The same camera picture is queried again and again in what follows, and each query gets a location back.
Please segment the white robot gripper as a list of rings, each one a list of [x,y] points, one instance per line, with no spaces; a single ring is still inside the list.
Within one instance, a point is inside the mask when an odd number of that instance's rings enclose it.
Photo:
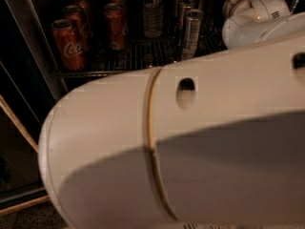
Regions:
[[[222,14],[224,19],[228,19],[236,13],[239,13],[250,7],[252,0],[225,0]]]

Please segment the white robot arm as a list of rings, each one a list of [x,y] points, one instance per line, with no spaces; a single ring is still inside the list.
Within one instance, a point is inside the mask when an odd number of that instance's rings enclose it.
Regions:
[[[226,50],[100,78],[49,113],[46,190],[73,229],[305,221],[304,17],[228,0]]]

